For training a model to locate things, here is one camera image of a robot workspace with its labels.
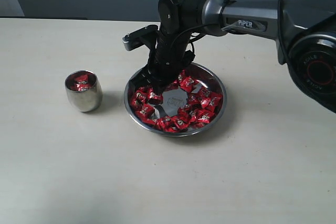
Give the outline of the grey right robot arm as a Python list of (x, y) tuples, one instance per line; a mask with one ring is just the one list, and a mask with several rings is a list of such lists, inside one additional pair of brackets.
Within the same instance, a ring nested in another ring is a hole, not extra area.
[(278, 62), (295, 85), (335, 111), (335, 0), (159, 0), (160, 25), (124, 37), (127, 50), (149, 48), (147, 64), (131, 79), (162, 93), (194, 59), (191, 35), (253, 35), (276, 42)]

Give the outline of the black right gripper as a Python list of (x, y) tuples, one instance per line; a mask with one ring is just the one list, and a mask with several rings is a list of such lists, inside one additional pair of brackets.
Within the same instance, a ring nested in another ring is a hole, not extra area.
[(141, 88), (151, 84), (154, 93), (161, 95), (168, 84), (191, 64), (195, 53), (186, 49), (191, 38), (190, 31), (169, 34), (160, 29), (157, 34), (154, 53), (150, 55), (146, 68), (142, 68), (130, 79), (130, 86)]

